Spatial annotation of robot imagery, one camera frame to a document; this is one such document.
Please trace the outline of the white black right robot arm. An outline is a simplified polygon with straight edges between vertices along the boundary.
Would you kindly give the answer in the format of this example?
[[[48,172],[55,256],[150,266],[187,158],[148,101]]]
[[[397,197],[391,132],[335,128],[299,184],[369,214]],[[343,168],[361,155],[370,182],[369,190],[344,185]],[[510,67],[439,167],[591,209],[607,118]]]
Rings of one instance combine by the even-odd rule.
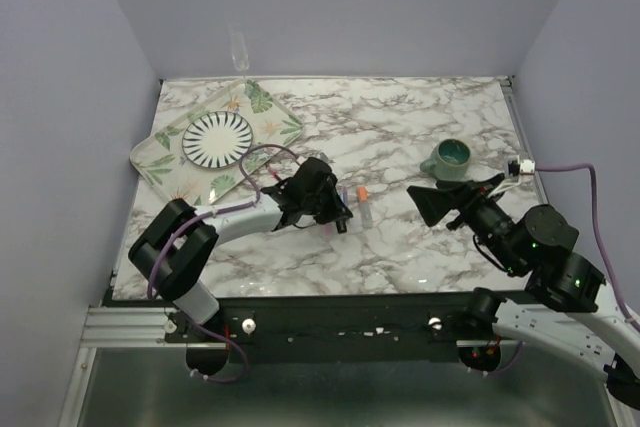
[[[456,212],[448,230],[469,227],[503,272],[526,278],[524,291],[537,304],[581,327],[544,321],[497,292],[476,288],[459,317],[462,331],[474,339],[492,332],[553,352],[590,369],[616,400],[637,409],[639,334],[617,302],[612,276],[575,252],[578,230],[551,205],[536,205],[513,221],[497,200],[517,183],[500,173],[482,181],[439,180],[433,188],[410,186],[407,192],[427,226]]]

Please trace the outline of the floral rectangular tray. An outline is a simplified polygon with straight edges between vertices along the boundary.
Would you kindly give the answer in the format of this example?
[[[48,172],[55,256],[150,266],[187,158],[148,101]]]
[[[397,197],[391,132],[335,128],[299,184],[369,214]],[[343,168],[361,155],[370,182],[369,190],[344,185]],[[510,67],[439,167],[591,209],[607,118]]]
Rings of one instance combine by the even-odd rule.
[[[253,79],[235,80],[139,143],[130,162],[164,200],[211,205],[303,132],[303,122]]]

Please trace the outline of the blue black highlighter pen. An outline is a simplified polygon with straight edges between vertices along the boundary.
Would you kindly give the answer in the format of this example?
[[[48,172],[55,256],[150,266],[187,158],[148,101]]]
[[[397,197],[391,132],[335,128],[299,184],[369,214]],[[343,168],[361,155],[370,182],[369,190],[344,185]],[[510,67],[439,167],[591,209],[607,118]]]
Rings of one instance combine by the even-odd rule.
[[[345,234],[348,232],[348,219],[340,219],[336,221],[336,230],[338,234]]]

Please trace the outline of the orange pen cap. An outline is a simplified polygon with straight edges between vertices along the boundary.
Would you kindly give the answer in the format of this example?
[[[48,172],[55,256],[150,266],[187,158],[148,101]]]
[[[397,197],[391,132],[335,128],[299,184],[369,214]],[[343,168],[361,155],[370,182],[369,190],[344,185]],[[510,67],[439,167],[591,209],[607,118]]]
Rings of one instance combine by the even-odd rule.
[[[367,202],[369,195],[368,191],[364,186],[358,186],[356,189],[356,195],[359,202]]]

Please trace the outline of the clear champagne glass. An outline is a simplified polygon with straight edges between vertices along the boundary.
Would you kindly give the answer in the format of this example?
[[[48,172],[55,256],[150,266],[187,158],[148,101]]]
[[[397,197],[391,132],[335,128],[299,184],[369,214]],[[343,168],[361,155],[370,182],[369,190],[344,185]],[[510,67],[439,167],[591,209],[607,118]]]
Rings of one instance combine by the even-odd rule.
[[[250,62],[244,33],[238,25],[230,24],[229,36],[231,42],[231,56],[234,68],[241,76],[246,76],[249,70]]]

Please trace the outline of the blue striped white plate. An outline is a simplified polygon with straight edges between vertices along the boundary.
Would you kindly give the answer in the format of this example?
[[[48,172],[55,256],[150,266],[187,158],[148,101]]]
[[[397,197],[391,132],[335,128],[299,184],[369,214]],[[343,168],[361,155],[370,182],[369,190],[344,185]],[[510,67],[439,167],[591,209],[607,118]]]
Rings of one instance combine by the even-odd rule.
[[[185,157],[205,169],[221,169],[237,163],[253,142],[249,122],[241,115],[216,111],[196,118],[184,131]]]

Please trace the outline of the orange clear marker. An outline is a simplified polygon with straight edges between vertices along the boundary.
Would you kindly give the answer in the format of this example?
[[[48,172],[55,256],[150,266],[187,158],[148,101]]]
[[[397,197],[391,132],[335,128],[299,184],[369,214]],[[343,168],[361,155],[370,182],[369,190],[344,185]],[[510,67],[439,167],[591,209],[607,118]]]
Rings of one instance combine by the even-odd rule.
[[[370,208],[370,202],[368,200],[360,200],[359,201],[359,210],[361,215],[362,226],[365,229],[370,229],[373,227],[373,218],[372,212]]]

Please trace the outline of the pink highlighter pen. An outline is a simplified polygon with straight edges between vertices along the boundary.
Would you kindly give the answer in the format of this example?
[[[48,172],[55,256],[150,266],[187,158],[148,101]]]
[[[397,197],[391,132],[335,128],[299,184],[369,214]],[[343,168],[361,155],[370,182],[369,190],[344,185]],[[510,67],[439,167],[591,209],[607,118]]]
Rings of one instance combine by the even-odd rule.
[[[323,236],[325,239],[329,240],[334,235],[334,229],[332,224],[326,224],[323,226]]]

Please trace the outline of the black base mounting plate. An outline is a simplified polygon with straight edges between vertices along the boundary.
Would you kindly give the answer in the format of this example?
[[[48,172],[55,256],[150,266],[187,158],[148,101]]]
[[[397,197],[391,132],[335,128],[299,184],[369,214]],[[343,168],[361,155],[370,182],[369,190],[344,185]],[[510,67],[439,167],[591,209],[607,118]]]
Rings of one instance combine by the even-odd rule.
[[[495,369],[507,342],[471,310],[471,292],[223,298],[208,329],[250,363],[469,361]]]

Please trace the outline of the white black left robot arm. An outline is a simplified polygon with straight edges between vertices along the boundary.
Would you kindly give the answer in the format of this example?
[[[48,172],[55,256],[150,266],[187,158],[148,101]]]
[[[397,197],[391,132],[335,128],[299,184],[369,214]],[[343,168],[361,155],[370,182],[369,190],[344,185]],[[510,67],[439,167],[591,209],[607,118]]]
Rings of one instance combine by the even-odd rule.
[[[147,280],[151,295],[173,304],[188,318],[187,329],[201,342],[222,327],[220,303],[200,276],[213,250],[257,233],[295,226],[308,216],[317,225],[345,222],[353,213],[324,161],[309,157],[291,177],[258,189],[258,198],[219,207],[168,202],[133,243],[129,261]]]

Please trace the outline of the green ceramic cup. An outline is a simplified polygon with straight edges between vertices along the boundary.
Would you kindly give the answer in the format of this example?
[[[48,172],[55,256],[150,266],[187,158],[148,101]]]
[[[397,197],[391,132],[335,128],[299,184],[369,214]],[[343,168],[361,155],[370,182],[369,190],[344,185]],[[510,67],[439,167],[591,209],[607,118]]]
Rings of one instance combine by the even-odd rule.
[[[466,175],[471,163],[471,150],[458,139],[440,142],[419,169],[421,173],[441,181],[460,181]]]

